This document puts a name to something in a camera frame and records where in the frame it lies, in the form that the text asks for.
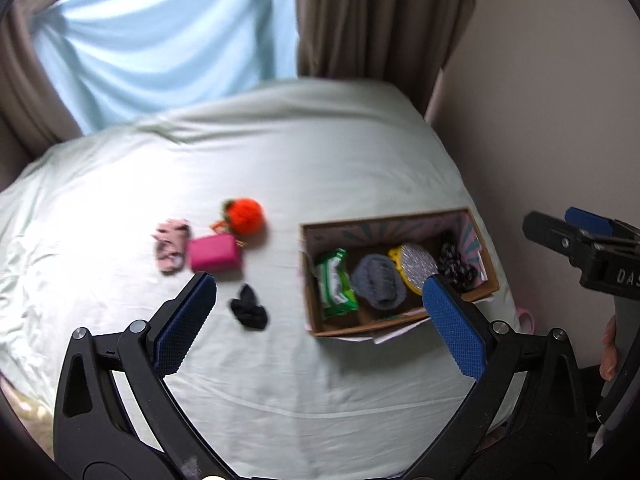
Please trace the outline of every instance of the orange pompom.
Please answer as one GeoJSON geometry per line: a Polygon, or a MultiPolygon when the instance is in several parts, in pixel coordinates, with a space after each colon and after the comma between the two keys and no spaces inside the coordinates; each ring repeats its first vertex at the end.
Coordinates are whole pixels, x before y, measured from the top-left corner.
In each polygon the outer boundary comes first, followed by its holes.
{"type": "Polygon", "coordinates": [[[264,226],[262,207],[253,198],[228,200],[223,206],[223,216],[229,230],[240,236],[255,234],[264,226]]]}

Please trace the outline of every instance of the screw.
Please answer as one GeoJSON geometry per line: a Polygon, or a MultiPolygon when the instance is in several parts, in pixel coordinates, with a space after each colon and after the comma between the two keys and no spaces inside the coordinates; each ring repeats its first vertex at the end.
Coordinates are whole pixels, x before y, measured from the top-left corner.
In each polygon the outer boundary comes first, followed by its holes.
{"type": "Polygon", "coordinates": [[[134,321],[129,325],[129,330],[131,330],[134,334],[142,332],[146,328],[146,321],[143,319],[139,319],[134,321]]]}
{"type": "Polygon", "coordinates": [[[551,333],[556,339],[558,339],[558,341],[564,341],[566,339],[566,332],[561,328],[555,328],[551,333]]]}
{"type": "Polygon", "coordinates": [[[509,331],[509,325],[504,321],[495,321],[491,328],[494,329],[494,332],[497,334],[506,334],[509,331]]]}
{"type": "Polygon", "coordinates": [[[83,326],[76,328],[71,335],[73,339],[82,339],[84,336],[86,336],[86,328],[83,326]]]}

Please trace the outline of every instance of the brown curtain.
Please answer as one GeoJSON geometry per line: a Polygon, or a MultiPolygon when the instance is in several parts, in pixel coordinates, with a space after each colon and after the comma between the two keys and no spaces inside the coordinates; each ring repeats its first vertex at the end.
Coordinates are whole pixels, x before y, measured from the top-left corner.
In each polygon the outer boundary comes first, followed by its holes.
{"type": "Polygon", "coordinates": [[[78,137],[78,125],[38,61],[20,0],[0,22],[0,52],[0,115],[29,156],[78,137]]]}
{"type": "Polygon", "coordinates": [[[381,79],[424,115],[474,0],[298,0],[298,75],[381,79]]]}

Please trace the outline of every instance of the pink wallet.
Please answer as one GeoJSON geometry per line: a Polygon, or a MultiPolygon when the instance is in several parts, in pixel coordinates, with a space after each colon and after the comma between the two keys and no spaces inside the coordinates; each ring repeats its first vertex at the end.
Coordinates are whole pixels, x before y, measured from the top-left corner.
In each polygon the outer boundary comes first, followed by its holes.
{"type": "Polygon", "coordinates": [[[242,267],[242,248],[230,233],[189,240],[187,251],[193,272],[220,272],[242,267]]]}

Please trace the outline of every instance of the finger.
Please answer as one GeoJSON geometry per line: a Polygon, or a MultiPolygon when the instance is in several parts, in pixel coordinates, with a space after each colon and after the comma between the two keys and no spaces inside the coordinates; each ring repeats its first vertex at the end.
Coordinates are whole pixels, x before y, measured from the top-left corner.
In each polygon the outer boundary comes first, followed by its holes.
{"type": "Polygon", "coordinates": [[[616,316],[611,316],[602,336],[602,344],[608,345],[616,338],[616,316]]]}
{"type": "Polygon", "coordinates": [[[605,381],[610,381],[616,374],[618,365],[618,351],[613,342],[604,347],[602,361],[600,362],[600,375],[605,381]]]}

